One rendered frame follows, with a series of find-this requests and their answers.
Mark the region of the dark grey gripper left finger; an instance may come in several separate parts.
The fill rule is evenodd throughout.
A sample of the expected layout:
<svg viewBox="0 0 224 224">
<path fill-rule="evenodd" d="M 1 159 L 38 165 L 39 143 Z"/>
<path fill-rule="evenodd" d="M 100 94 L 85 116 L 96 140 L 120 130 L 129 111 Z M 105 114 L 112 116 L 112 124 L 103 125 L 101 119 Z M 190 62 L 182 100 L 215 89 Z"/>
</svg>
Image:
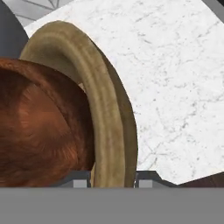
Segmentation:
<svg viewBox="0 0 224 224">
<path fill-rule="evenodd" d="M 91 186 L 90 178 L 90 171 L 71 171 L 52 187 L 89 188 Z"/>
</svg>

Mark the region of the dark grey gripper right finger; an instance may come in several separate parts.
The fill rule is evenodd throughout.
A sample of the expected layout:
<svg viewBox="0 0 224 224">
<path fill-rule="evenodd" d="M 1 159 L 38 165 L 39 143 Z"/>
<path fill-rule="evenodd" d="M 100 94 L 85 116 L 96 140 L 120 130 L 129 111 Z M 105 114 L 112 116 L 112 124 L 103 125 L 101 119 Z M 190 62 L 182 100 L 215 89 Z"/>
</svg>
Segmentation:
<svg viewBox="0 0 224 224">
<path fill-rule="evenodd" d="M 156 171 L 137 171 L 135 188 L 164 188 L 177 187 L 177 185 L 162 179 Z"/>
</svg>

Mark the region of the tan bowl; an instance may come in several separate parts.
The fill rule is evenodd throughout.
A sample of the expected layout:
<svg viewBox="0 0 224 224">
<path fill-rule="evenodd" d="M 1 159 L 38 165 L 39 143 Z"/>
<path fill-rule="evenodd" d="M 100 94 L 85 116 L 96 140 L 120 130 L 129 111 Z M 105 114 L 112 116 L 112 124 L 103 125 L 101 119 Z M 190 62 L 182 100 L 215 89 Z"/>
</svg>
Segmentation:
<svg viewBox="0 0 224 224">
<path fill-rule="evenodd" d="M 74 24 L 37 29 L 22 60 L 54 68 L 82 84 L 94 122 L 95 187 L 132 187 L 137 169 L 137 125 L 130 99 L 105 54 Z"/>
</svg>

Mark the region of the reddish brown bowl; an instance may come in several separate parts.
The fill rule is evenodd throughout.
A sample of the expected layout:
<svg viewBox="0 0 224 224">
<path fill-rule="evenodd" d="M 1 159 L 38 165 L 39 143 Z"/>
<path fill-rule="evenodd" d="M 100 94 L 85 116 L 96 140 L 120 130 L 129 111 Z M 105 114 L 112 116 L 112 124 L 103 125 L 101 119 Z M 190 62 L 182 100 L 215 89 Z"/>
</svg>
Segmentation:
<svg viewBox="0 0 224 224">
<path fill-rule="evenodd" d="M 43 187 L 95 162 L 85 92 L 64 74 L 0 59 L 0 187 Z"/>
</svg>

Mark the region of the dark grey round object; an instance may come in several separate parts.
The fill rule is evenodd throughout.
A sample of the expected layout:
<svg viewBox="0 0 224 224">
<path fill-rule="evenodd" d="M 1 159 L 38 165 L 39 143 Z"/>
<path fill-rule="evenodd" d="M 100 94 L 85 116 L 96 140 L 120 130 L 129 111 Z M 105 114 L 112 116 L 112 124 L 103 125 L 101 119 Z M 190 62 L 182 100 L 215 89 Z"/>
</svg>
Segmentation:
<svg viewBox="0 0 224 224">
<path fill-rule="evenodd" d="M 11 9 L 0 0 L 0 57 L 17 59 L 28 39 Z"/>
</svg>

